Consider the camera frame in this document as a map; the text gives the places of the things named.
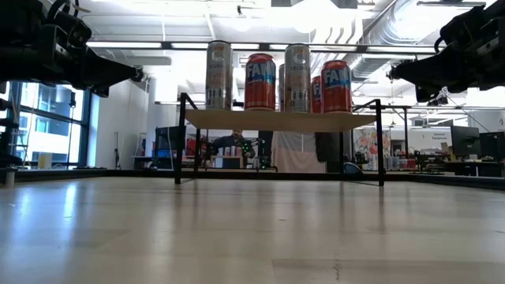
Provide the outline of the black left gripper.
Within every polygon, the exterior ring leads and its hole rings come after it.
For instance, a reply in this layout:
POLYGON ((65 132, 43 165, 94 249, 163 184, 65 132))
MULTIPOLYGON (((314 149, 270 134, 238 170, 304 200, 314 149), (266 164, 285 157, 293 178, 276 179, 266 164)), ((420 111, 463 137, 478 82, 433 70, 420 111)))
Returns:
POLYGON ((101 98, 108 98, 110 87, 124 80, 141 82, 141 66, 130 66, 98 56, 86 47, 91 29, 78 17, 61 10, 50 10, 39 30, 42 63, 57 77, 72 85, 85 85, 101 98), (84 82, 84 67, 92 75, 84 82))

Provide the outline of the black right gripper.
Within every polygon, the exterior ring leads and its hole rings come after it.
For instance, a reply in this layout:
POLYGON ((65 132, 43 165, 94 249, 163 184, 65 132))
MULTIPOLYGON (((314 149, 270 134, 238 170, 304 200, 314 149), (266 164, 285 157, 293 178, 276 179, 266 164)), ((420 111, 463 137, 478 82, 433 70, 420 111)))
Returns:
POLYGON ((426 103, 440 90, 483 91, 498 85, 498 8, 474 6, 440 29, 436 55, 402 60, 388 77, 414 85, 418 103, 426 103))

